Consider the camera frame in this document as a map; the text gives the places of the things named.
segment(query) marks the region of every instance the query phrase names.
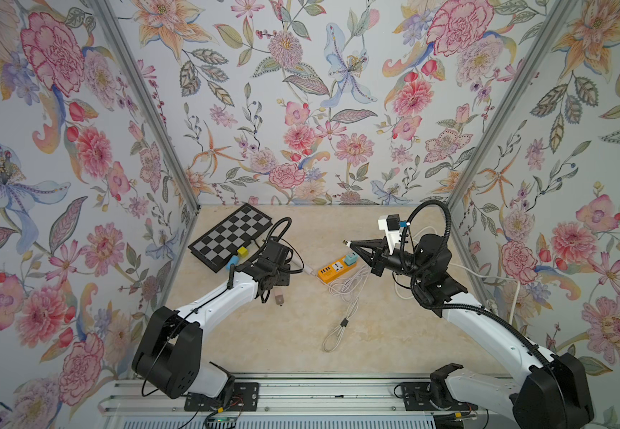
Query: checkered pattern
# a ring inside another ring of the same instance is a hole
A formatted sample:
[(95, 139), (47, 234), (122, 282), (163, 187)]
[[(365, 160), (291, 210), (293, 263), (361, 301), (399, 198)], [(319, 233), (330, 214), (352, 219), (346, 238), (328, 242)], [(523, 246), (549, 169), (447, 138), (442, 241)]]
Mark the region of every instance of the checkered pattern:
[(188, 248), (211, 270), (221, 270), (241, 246), (248, 246), (271, 226), (271, 218), (250, 204), (224, 219)]

